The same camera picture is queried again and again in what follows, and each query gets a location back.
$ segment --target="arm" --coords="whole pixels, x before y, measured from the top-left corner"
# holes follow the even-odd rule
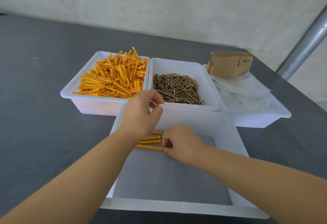
[[[89,223],[129,153],[158,123],[162,108],[153,102],[163,103],[155,90],[136,94],[128,102],[116,132],[10,211],[0,224]]]
[[[186,126],[163,134],[171,157],[214,176],[280,223],[327,223],[327,180],[207,146]]]

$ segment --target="wall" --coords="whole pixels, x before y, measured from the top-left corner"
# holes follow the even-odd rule
[[[159,36],[246,48],[276,70],[327,0],[0,0],[0,11]],[[290,81],[305,94],[327,100],[319,48]]]

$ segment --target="silver pole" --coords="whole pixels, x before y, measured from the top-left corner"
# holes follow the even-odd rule
[[[298,70],[311,53],[327,36],[327,8],[321,13],[307,34],[295,46],[285,59],[277,73],[284,79],[289,78]]]

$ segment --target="cardboard tab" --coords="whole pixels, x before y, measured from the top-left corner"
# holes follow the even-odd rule
[[[237,77],[248,72],[251,64],[252,55],[248,52],[213,51],[207,71],[223,78]]]

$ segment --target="hand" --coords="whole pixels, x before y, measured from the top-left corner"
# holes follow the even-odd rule
[[[128,135],[136,146],[157,125],[162,114],[163,98],[154,89],[143,90],[131,98],[124,111],[118,131]]]
[[[192,164],[206,144],[187,126],[179,125],[162,134],[165,152],[176,160]]]

